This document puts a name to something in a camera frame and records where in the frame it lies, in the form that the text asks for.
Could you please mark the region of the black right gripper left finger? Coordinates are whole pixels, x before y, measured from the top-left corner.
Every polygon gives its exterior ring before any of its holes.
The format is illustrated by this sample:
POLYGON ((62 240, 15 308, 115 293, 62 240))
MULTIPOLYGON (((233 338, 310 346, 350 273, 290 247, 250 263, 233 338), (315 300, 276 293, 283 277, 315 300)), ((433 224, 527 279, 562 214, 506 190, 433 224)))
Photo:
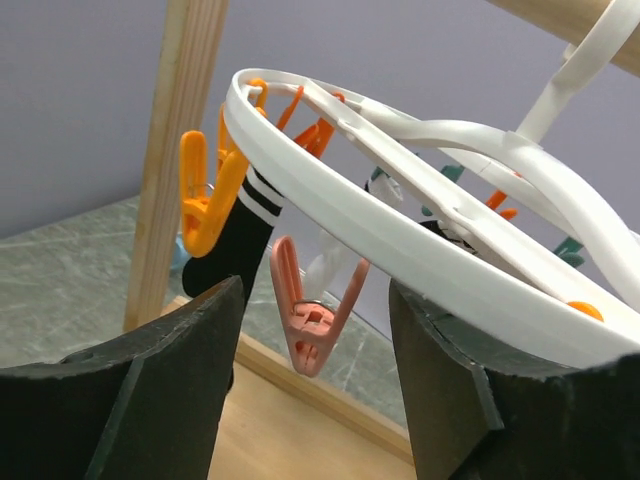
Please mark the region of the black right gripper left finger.
POLYGON ((57 363, 1 372, 5 479, 204 479, 244 314, 240 278, 57 363))

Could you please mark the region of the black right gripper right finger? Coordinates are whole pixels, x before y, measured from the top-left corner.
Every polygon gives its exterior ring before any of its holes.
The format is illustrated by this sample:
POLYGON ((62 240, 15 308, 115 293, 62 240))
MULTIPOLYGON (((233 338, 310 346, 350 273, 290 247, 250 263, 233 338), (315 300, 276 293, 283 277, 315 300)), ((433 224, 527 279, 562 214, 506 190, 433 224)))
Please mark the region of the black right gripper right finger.
POLYGON ((392 339, 421 479, 635 479, 639 358, 570 368, 392 282, 392 339))

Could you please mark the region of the orange clothes peg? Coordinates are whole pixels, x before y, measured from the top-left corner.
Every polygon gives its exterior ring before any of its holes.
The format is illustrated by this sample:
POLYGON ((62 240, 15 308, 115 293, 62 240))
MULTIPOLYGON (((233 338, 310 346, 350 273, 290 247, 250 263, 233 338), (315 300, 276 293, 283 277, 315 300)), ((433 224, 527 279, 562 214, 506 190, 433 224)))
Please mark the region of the orange clothes peg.
POLYGON ((583 301, 569 301, 567 303, 568 306, 600 321, 603 322, 604 318, 602 316, 602 314, 600 313, 600 311, 593 306, 592 304, 588 303, 588 302, 583 302, 583 301))
POLYGON ((180 140, 179 184, 182 239, 186 251, 200 258, 215 246, 228 219, 249 161, 226 137, 224 125, 218 129, 216 183, 208 183, 208 146, 203 132, 185 132, 180 140))

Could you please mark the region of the black sock white stripes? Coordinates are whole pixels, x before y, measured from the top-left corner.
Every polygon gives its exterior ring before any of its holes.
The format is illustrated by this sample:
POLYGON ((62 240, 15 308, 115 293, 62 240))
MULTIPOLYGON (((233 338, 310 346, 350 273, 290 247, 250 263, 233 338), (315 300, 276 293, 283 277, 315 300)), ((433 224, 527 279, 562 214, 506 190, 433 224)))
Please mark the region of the black sock white stripes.
POLYGON ((195 298, 237 275, 248 301, 284 201, 260 172, 249 168, 214 248, 204 257, 186 262, 182 270, 185 294, 195 298))

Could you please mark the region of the black white striped sock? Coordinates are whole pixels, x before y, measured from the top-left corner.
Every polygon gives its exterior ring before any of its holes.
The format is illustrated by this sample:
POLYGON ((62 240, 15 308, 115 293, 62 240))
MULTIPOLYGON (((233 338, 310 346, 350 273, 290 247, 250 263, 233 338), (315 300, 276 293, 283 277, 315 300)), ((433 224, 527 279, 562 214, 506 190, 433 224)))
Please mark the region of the black white striped sock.
POLYGON ((441 238, 453 243, 454 245, 462 248, 464 251, 470 253, 471 255, 477 256, 478 251, 466 242, 460 235, 458 235, 453 230, 449 229, 445 226, 445 224, 441 220, 427 220, 421 222, 421 225, 440 236, 441 238))

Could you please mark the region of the wooden hanger stand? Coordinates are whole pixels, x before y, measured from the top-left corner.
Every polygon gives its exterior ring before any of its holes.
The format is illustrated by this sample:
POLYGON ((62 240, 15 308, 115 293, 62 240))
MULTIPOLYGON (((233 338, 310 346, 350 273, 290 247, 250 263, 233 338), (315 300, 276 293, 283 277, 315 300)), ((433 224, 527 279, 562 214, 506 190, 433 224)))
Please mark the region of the wooden hanger stand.
MULTIPOLYGON (((639 5, 613 1, 521 125, 419 120, 309 77, 244 69, 221 114, 229 140, 313 221, 456 318, 527 354, 587 369, 639 358, 639 236, 583 178, 540 144, 551 123, 636 30, 639 5), (315 159, 252 97, 300 93, 321 118, 425 202, 478 255, 432 233, 315 159), (600 322, 570 306, 583 301, 600 322)), ((147 161, 175 179, 178 130, 147 161)))

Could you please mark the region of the pink clothes peg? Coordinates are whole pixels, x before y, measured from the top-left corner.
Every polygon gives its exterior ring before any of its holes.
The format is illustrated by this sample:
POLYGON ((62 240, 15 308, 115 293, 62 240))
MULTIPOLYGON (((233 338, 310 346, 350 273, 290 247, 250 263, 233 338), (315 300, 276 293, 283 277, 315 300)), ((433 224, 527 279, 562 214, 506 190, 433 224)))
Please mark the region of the pink clothes peg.
POLYGON ((276 302, 294 370, 315 377, 331 355, 363 288, 370 263, 362 258, 339 305, 333 309, 320 295, 305 292, 293 239, 274 242, 270 271, 276 302))

